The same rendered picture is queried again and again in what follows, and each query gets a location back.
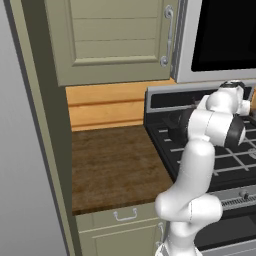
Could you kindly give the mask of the dark pot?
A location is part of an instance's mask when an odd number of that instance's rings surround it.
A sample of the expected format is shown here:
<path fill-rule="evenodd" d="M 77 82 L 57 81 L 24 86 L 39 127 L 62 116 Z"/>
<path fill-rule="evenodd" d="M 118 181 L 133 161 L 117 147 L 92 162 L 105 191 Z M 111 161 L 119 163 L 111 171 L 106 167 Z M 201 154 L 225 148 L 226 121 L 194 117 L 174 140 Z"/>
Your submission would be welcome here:
<path fill-rule="evenodd" d="M 168 121 L 168 134 L 173 141 L 186 142 L 188 140 L 187 130 L 192 110 L 180 111 L 176 114 L 170 114 Z"/>

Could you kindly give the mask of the black and silver stove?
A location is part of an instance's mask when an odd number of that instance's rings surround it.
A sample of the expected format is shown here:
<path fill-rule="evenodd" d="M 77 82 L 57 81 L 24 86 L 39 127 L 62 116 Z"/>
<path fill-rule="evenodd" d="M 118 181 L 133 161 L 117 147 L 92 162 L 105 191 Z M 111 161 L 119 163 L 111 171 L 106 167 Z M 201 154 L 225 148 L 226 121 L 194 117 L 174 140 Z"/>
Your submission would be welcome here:
<path fill-rule="evenodd" d="M 245 85 L 243 98 L 250 102 L 251 112 L 256 80 L 241 82 Z M 150 87 L 145 93 L 144 126 L 171 177 L 172 185 L 178 176 L 184 147 L 171 140 L 168 116 L 197 107 L 204 96 L 216 92 L 221 84 L 210 82 L 205 85 L 189 83 Z M 242 118 L 245 127 L 243 142 L 235 148 L 215 148 L 215 164 L 208 193 L 221 201 L 223 214 L 219 221 L 256 214 L 256 119 L 250 112 Z M 241 190 L 249 192 L 247 200 L 240 197 Z M 166 222 L 164 241 L 170 223 L 163 221 Z"/>

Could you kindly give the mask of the olive tall cabinet panel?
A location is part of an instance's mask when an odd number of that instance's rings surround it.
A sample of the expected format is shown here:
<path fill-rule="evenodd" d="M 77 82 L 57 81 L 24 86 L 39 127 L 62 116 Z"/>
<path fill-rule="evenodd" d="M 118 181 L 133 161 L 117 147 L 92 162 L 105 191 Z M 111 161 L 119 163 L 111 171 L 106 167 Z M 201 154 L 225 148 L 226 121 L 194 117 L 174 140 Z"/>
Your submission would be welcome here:
<path fill-rule="evenodd" d="M 0 0 L 0 256 L 82 256 L 44 0 Z"/>

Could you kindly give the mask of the olive drawer front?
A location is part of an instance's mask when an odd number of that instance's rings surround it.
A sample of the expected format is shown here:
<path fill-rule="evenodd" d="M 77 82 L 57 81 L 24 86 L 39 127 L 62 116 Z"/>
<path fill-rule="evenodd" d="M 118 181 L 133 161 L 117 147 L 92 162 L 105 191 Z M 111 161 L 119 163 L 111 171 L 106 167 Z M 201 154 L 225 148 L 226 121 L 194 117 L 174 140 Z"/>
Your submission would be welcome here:
<path fill-rule="evenodd" d="M 117 222 L 113 216 L 114 211 L 118 211 L 120 218 L 132 216 L 132 209 L 137 208 L 138 216 L 134 220 Z M 118 226 L 138 221 L 156 218 L 155 206 L 153 203 L 128 206 L 123 208 L 105 210 L 76 216 L 76 223 L 79 232 L 89 231 L 99 228 Z"/>

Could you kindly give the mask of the olive base cupboard door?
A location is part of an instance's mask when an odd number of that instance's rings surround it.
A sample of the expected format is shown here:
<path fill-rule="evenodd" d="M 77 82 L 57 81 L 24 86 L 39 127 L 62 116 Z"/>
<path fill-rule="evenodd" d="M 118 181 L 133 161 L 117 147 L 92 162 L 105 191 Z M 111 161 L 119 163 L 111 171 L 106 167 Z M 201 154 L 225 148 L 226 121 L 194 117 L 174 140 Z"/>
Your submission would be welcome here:
<path fill-rule="evenodd" d="M 154 256 L 158 218 L 79 232 L 82 256 Z"/>

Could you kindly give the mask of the silver microwave oven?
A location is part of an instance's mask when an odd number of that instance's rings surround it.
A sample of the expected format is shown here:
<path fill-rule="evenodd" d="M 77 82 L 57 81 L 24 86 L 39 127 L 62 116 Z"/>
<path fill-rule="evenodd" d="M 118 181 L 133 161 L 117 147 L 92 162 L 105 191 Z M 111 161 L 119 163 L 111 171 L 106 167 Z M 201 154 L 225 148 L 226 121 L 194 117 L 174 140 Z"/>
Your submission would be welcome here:
<path fill-rule="evenodd" d="M 256 0 L 179 0 L 171 77 L 255 79 Z"/>

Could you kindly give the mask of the black oven door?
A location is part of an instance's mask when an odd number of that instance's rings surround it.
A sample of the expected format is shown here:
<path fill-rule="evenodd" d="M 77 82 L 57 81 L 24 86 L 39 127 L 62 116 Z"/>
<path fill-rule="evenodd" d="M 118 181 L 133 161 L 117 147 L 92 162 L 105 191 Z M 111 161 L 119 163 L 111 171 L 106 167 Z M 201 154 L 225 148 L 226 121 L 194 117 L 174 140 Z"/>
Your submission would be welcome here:
<path fill-rule="evenodd" d="M 195 245 L 203 256 L 256 256 L 256 214 L 208 225 Z"/>

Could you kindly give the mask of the olive wall cupboard door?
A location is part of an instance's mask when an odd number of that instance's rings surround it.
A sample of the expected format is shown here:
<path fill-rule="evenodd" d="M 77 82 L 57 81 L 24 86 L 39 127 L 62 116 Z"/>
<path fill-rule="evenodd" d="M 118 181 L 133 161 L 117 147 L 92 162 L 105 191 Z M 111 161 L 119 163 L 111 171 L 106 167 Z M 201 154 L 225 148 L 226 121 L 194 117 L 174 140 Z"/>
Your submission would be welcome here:
<path fill-rule="evenodd" d="M 165 80 L 178 0 L 44 0 L 60 86 Z"/>

